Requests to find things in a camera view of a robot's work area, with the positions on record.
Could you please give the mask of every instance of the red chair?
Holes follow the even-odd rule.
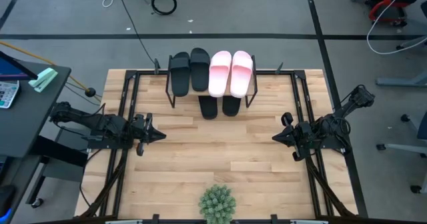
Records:
[[[369,19],[372,21],[377,20],[379,14],[381,14],[392,1],[393,0],[365,0],[365,4],[372,8],[369,12]],[[414,2],[416,2],[416,0],[396,0],[378,21],[387,21],[391,22],[394,26],[404,27],[407,23],[405,22],[406,14],[403,7],[407,7]]]

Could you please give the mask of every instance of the black slipper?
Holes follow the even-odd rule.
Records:
[[[199,96],[201,115],[204,119],[212,120],[218,114],[216,97]]]
[[[194,91],[206,91],[209,85],[209,54],[202,48],[191,51],[189,68],[191,69],[191,86]]]
[[[239,113],[241,98],[223,96],[222,112],[229,117],[234,117]]]
[[[180,52],[171,60],[172,93],[177,97],[188,94],[189,87],[189,55]]]

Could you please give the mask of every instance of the computer monitor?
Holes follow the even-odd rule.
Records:
[[[37,75],[0,51],[0,81],[37,79]]]

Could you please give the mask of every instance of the calculator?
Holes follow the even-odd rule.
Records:
[[[0,108],[10,108],[20,90],[19,81],[0,81]]]

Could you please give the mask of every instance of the yellow cable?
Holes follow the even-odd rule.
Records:
[[[13,45],[10,45],[10,44],[8,44],[8,43],[6,43],[6,42],[4,42],[4,41],[0,41],[0,44],[2,44],[2,45],[4,45],[4,46],[6,46],[6,47],[9,47],[9,48],[12,48],[12,49],[14,49],[14,50],[16,50],[16,51],[19,51],[19,52],[22,52],[22,53],[24,53],[24,54],[27,54],[27,55],[29,55],[29,56],[32,56],[32,57],[34,57],[34,58],[37,58],[37,59],[40,59],[40,60],[42,60],[42,61],[45,61],[45,62],[47,62],[48,64],[50,64],[50,65],[52,65],[52,66],[56,66],[56,64],[54,64],[52,61],[50,61],[50,60],[48,60],[48,59],[44,59],[44,58],[42,58],[42,57],[39,57],[38,55],[34,55],[34,54],[32,54],[32,53],[30,53],[30,52],[28,52],[28,51],[26,51],[26,50],[23,50],[23,49],[21,49],[21,48],[19,48],[19,47],[15,47],[15,46],[13,46]],[[72,75],[70,75],[69,76],[69,78],[71,78],[74,82],[76,82],[81,88],[83,88],[83,89],[85,89],[85,91],[89,91],[89,89],[85,86],[85,85],[83,85],[83,84],[81,84],[78,80],[76,80]],[[95,99],[97,99],[98,101],[101,101],[100,99],[99,99],[99,97],[97,97],[97,96],[93,96]]]

